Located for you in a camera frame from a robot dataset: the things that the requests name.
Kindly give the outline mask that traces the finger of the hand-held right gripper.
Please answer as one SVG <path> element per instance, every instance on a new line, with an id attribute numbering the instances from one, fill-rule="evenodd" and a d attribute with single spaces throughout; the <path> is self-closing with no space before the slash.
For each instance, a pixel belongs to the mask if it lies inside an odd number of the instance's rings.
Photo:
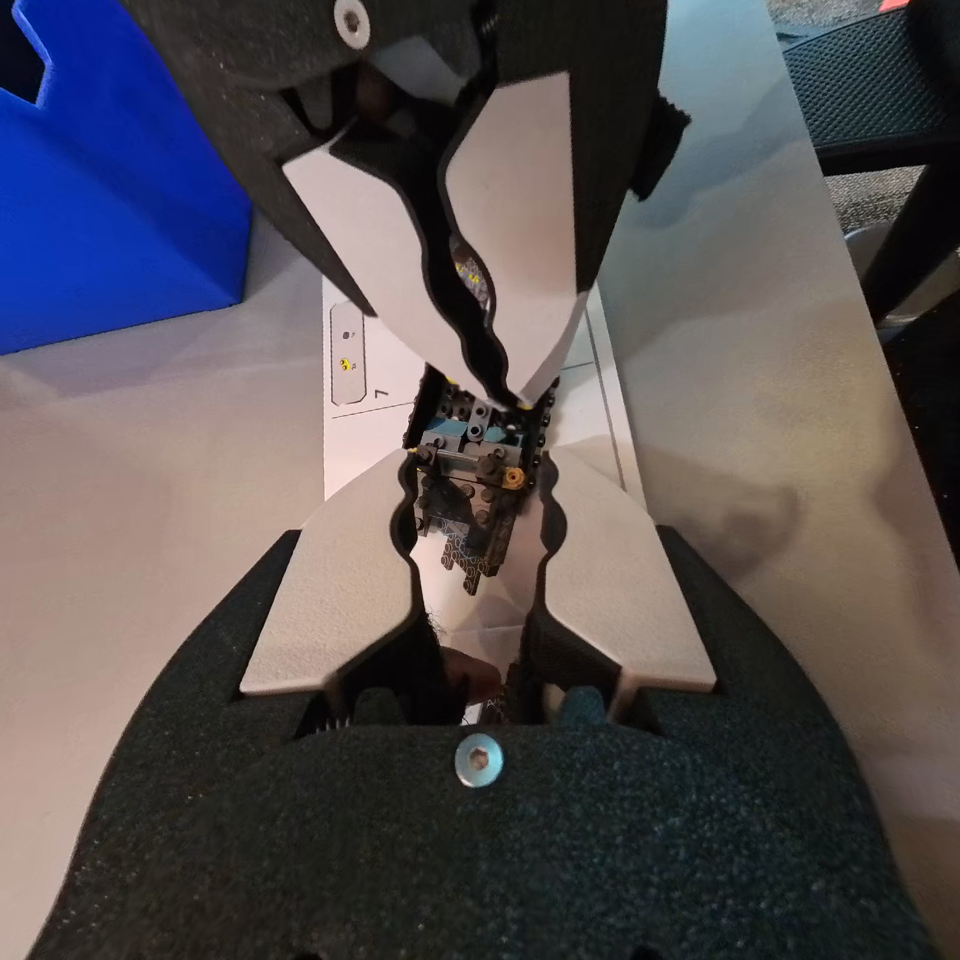
<path id="1" fill-rule="evenodd" d="M 463 389 L 512 407 L 503 351 L 454 262 L 436 163 L 389 130 L 346 127 L 282 170 L 366 314 Z"/>
<path id="2" fill-rule="evenodd" d="M 575 258 L 570 77 L 493 90 L 452 154 L 445 186 L 492 284 L 506 388 L 534 405 L 558 377 L 588 299 Z"/>

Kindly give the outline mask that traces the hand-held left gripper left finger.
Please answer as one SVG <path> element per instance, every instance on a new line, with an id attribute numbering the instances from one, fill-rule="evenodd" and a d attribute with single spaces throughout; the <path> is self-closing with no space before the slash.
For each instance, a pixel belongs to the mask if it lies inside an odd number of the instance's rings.
<path id="1" fill-rule="evenodd" d="M 414 574 L 394 520 L 407 497 L 404 449 L 324 501 L 299 532 L 255 643 L 246 696 L 336 690 L 414 611 Z"/>

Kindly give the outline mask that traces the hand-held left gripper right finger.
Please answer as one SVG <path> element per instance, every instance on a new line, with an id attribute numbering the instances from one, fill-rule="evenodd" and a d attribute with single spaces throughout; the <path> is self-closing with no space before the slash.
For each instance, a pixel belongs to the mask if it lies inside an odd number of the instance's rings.
<path id="1" fill-rule="evenodd" d="M 541 470 L 535 670 L 602 695 L 712 691 L 714 666 L 645 507 L 570 447 Z"/>

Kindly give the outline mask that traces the black lego model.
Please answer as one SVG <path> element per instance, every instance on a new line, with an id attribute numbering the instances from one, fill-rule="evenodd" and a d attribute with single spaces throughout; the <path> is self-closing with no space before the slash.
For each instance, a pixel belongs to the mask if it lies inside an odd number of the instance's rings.
<path id="1" fill-rule="evenodd" d="M 417 467 L 414 527 L 422 537 L 446 537 L 441 563 L 463 571 L 470 594 L 506 559 L 536 486 L 560 382 L 555 378 L 530 409 L 501 410 L 424 368 L 404 436 Z"/>

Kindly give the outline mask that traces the white instruction booklet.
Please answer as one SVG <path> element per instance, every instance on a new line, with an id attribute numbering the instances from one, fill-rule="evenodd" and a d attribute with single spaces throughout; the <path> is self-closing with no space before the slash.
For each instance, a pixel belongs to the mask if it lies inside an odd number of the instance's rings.
<path id="1" fill-rule="evenodd" d="M 401 447 L 425 365 L 376 318 L 324 282 L 328 303 L 324 344 L 324 494 L 330 499 L 391 451 Z M 546 434 L 546 450 L 570 448 L 642 506 L 642 483 L 602 302 L 590 291 L 585 311 L 559 376 L 558 395 Z M 425 614 L 414 625 L 413 652 L 426 646 L 427 619 L 440 645 L 508 670 L 520 655 L 528 612 L 535 606 L 538 572 L 546 556 L 543 503 L 534 489 L 516 519 L 506 558 L 476 591 L 465 573 L 446 569 L 447 538 L 417 534 L 412 559 L 419 570 Z"/>

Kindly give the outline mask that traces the large blue plastic bin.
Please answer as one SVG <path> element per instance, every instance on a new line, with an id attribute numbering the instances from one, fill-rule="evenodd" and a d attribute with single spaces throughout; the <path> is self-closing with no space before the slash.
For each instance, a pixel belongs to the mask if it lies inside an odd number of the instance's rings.
<path id="1" fill-rule="evenodd" d="M 2 354 L 238 304 L 252 210 L 125 6 L 2 2 Z"/>

